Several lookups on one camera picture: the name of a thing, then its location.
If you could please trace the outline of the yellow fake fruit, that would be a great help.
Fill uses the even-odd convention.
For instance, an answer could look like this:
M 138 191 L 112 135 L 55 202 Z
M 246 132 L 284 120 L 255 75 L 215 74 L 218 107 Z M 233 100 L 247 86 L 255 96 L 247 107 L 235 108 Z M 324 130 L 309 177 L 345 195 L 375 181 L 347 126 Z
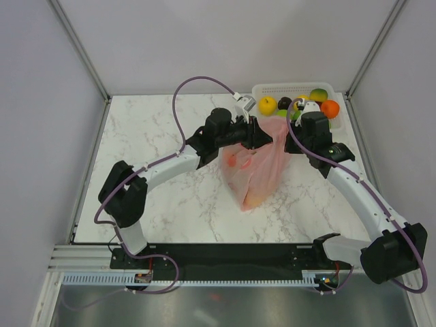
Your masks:
M 253 208 L 260 206 L 266 199 L 267 197 L 265 196 L 247 194 L 245 199 L 243 200 L 243 210 L 244 211 L 252 210 Z

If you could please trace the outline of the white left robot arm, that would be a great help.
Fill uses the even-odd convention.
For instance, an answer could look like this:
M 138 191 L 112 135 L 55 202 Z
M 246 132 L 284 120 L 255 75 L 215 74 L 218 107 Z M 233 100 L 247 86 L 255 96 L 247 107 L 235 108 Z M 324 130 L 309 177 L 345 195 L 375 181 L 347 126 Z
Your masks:
M 146 197 L 157 186 L 187 172 L 198 170 L 215 160 L 219 149 L 239 144 L 246 149 L 261 148 L 273 141 L 254 116 L 247 113 L 232 119 L 225 108 L 212 110 L 205 123 L 184 140 L 180 150 L 145 164 L 138 170 L 125 161 L 115 163 L 97 197 L 101 206 L 112 217 L 125 260 L 133 268 L 143 268 L 149 260 L 146 236 L 140 227 Z

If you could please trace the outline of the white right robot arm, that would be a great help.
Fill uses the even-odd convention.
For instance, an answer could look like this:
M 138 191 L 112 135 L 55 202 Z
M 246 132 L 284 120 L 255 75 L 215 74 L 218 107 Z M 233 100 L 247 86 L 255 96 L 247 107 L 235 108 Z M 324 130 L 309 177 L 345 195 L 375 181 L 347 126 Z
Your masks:
M 311 259 L 318 268 L 335 261 L 363 269 L 374 283 L 391 281 L 404 290 L 423 293 L 429 284 L 423 263 L 428 232 L 421 223 L 410 224 L 365 179 L 354 154 L 333 142 L 328 119 L 308 112 L 299 122 L 286 121 L 285 152 L 305 154 L 313 168 L 348 201 L 363 223 L 368 242 L 329 234 L 315 240 Z

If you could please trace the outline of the pink plastic bag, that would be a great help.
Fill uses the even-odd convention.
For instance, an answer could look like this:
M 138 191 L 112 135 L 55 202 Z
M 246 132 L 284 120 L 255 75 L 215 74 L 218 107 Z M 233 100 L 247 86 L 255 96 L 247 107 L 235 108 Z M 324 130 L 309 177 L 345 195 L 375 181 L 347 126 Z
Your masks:
M 223 148 L 221 154 L 223 179 L 242 211 L 247 194 L 267 198 L 274 194 L 291 159 L 285 152 L 289 133 L 285 118 L 262 119 L 260 127 L 273 138 L 272 143 L 253 150 L 235 144 Z

